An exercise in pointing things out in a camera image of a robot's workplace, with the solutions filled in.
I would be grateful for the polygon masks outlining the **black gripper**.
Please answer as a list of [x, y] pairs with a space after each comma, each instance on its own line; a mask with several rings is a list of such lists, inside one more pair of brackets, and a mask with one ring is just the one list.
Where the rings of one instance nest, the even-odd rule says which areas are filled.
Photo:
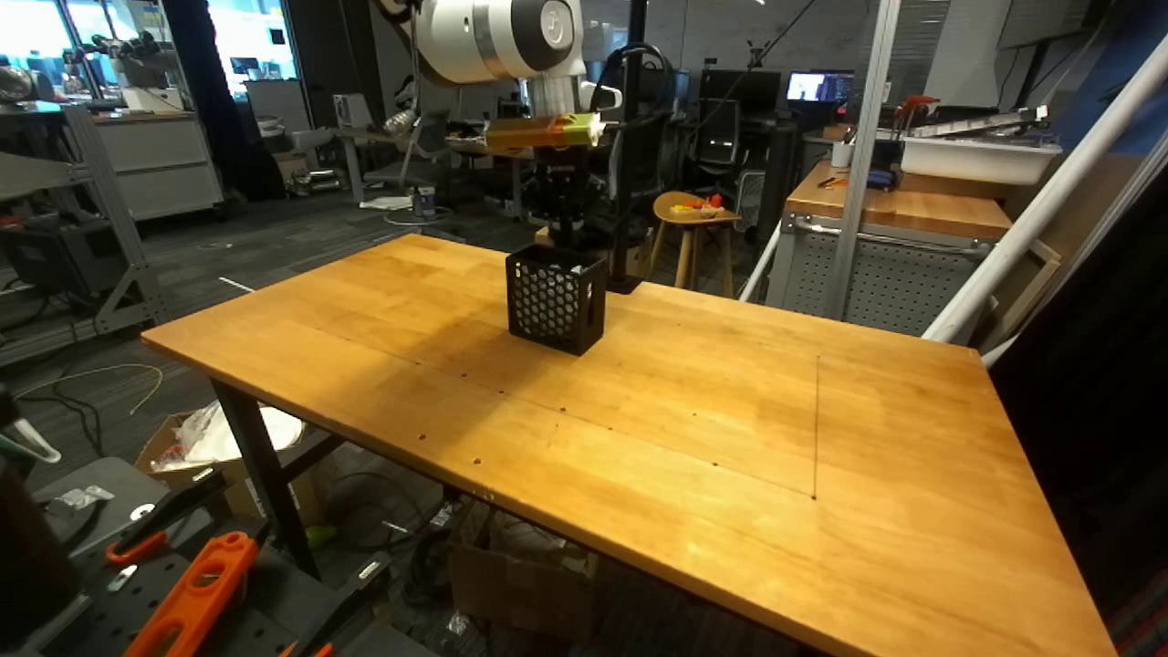
[[531, 212], [547, 228], [547, 243], [565, 251], [600, 251], [601, 230], [595, 228], [600, 185], [590, 178], [589, 149], [540, 149]]

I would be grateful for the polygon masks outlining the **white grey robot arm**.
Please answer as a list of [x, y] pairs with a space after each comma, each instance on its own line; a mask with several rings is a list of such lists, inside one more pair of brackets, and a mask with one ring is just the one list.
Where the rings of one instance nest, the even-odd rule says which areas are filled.
[[601, 142], [607, 122], [585, 83], [581, 0], [376, 0], [421, 58], [452, 89], [513, 82], [530, 92], [523, 116], [482, 122], [456, 136], [460, 154], [563, 157]]

